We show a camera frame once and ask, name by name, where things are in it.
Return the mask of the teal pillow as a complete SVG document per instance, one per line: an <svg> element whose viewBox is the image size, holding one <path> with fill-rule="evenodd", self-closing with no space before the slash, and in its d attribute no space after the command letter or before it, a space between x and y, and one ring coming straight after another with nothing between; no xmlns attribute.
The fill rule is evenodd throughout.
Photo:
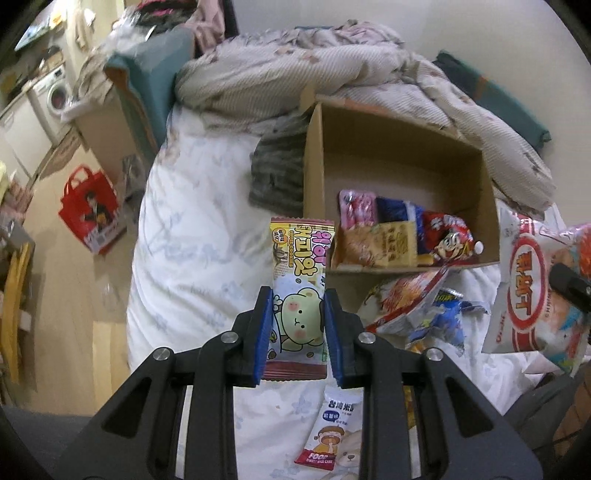
<svg viewBox="0 0 591 480"><path fill-rule="evenodd" d="M512 127L538 153L552 140L550 130L533 113L476 68L446 50L438 53L434 64L456 87Z"/></svg>

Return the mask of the dark blue flat wrapper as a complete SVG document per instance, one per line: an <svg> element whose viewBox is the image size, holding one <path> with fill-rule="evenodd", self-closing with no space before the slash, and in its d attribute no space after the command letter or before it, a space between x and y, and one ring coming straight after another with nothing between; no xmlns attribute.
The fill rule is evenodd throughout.
<svg viewBox="0 0 591 480"><path fill-rule="evenodd" d="M408 200L390 199L384 197L376 198L379 221L381 223L391 222L414 222L416 226L417 248L419 254L427 254L425 245L425 228L423 223L424 209Z"/></svg>

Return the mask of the pink girl snack pack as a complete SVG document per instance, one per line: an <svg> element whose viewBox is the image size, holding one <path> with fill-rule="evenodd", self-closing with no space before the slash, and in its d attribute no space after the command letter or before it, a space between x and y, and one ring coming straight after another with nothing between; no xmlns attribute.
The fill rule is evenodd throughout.
<svg viewBox="0 0 591 480"><path fill-rule="evenodd" d="M377 196L373 192L339 191L339 217L342 230L374 226L378 223Z"/></svg>

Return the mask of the orange yellow snack bag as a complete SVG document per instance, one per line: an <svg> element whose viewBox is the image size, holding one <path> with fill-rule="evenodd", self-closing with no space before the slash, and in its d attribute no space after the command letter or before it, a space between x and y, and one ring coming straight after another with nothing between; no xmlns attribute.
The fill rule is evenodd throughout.
<svg viewBox="0 0 591 480"><path fill-rule="evenodd" d="M332 267L341 265L370 269L417 267L416 223L395 221L339 230Z"/></svg>

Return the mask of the blue angel snack bag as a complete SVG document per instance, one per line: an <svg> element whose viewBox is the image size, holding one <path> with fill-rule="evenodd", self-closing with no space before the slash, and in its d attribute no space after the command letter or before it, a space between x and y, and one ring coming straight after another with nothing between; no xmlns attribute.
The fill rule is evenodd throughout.
<svg viewBox="0 0 591 480"><path fill-rule="evenodd" d="M439 290L431 306L423 313L421 322L407 337L406 348L421 353L427 341L439 339L455 348L459 355L465 351L462 319L465 314L490 313L490 304L465 300L464 295L451 288Z"/></svg>

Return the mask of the teal cushion on box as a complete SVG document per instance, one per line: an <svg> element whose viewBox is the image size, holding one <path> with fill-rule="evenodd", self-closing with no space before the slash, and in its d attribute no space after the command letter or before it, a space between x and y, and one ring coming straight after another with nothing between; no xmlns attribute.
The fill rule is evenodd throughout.
<svg viewBox="0 0 591 480"><path fill-rule="evenodd" d="M112 54L103 68L115 87L135 149L147 162L154 160L166 139L176 74L194 56L193 34L176 27Z"/></svg>

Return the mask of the white rice cake pack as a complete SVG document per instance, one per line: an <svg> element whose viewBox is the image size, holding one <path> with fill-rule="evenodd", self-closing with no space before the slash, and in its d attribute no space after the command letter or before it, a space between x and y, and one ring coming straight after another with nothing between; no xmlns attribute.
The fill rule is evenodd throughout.
<svg viewBox="0 0 591 480"><path fill-rule="evenodd" d="M363 391L325 387L308 440L294 463L328 472L358 466L363 437Z"/></svg>

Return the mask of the white bed sheet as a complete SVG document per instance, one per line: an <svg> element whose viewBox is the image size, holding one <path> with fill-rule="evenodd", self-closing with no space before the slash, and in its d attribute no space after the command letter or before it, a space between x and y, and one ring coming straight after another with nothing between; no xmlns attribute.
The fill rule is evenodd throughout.
<svg viewBox="0 0 591 480"><path fill-rule="evenodd" d="M249 202L260 141L301 123L291 113L235 125L175 106L142 199L127 307L129 363L156 348L182 352L231 328L271 279L269 210ZM543 419L558 422L577 378L540 354L488 355L485 314L470 314L469 337L453 361L533 445L547 442ZM236 455L242 479L318 479L294 458L311 429L325 381L265 382L235 393Z"/></svg>

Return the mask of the red white printed snack bag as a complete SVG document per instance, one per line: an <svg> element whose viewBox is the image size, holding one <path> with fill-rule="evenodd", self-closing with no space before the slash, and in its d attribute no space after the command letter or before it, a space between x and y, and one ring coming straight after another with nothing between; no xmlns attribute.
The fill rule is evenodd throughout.
<svg viewBox="0 0 591 480"><path fill-rule="evenodd" d="M389 279L376 285L358 310L372 333L405 336L421 323L448 277L442 268Z"/></svg>

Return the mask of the grey striped cloth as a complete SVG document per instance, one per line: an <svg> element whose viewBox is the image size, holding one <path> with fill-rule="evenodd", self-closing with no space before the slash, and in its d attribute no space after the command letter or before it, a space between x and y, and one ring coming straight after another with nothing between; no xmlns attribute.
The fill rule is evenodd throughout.
<svg viewBox="0 0 591 480"><path fill-rule="evenodd" d="M277 119L250 155L249 202L277 215L301 217L304 212L304 149L308 115Z"/></svg>

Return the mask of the white red shrimp cracker bag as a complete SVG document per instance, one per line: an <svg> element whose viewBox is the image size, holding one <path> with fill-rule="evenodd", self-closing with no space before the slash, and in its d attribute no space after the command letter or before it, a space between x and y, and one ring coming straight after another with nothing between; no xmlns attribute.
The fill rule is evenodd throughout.
<svg viewBox="0 0 591 480"><path fill-rule="evenodd" d="M558 266L590 279L590 225L563 230L514 212L498 209L500 274L489 329L487 354L539 352L564 373L579 369L590 321L551 286Z"/></svg>

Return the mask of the white washing machine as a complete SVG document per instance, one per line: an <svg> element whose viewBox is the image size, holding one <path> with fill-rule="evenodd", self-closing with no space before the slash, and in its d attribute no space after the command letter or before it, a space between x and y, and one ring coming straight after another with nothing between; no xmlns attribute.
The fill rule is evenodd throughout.
<svg viewBox="0 0 591 480"><path fill-rule="evenodd" d="M27 97L51 144L57 147L71 130L70 123L61 119L71 100L65 65L61 64L37 78Z"/></svg>

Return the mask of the red cartoon face candy bag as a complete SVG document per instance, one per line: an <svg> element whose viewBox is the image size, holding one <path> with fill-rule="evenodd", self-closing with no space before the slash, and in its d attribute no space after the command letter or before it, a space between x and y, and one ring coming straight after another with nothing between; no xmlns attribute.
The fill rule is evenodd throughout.
<svg viewBox="0 0 591 480"><path fill-rule="evenodd" d="M423 211L421 218L418 230L420 266L465 264L484 252L484 244L474 238L461 217Z"/></svg>

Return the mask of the brown cardboard box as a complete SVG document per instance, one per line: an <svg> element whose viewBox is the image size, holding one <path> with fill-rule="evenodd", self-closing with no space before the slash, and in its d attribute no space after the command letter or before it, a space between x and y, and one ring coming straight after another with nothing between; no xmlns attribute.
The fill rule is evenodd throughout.
<svg viewBox="0 0 591 480"><path fill-rule="evenodd" d="M484 252L474 267L499 261L500 228L492 183L479 149L388 111L301 92L311 117L304 150L304 217L339 222L344 189L410 200L464 219Z"/></svg>

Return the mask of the yellow bear candy bar pack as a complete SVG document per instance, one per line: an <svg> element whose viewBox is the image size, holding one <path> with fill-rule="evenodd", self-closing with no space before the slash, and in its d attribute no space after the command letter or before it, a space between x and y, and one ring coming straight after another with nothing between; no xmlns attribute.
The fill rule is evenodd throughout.
<svg viewBox="0 0 591 480"><path fill-rule="evenodd" d="M274 217L273 328L263 378L269 381L327 377L321 303L335 226L331 221Z"/></svg>

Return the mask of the pink hanging cloth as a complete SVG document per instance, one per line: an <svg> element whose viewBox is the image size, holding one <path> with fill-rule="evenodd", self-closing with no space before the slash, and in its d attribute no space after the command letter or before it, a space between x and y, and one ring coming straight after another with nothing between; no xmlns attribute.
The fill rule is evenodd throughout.
<svg viewBox="0 0 591 480"><path fill-rule="evenodd" d="M197 8L183 27L194 37L201 52L211 50L224 40L224 10L221 0L199 0Z"/></svg>

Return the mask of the red shopping bag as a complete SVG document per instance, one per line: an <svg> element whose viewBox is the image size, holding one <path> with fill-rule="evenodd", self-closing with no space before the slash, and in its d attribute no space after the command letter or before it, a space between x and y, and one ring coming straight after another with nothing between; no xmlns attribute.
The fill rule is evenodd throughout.
<svg viewBox="0 0 591 480"><path fill-rule="evenodd" d="M67 179L59 216L93 255L105 254L126 228L107 177L85 164L79 165Z"/></svg>

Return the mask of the floral quilted duvet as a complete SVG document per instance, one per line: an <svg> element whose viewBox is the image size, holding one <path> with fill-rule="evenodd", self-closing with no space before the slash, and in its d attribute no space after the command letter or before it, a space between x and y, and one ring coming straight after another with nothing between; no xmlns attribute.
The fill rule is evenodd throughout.
<svg viewBox="0 0 591 480"><path fill-rule="evenodd" d="M551 171L524 136L381 24L240 34L185 63L174 93L208 126L249 125L296 110L308 85L480 148L500 198L540 212L554 202Z"/></svg>

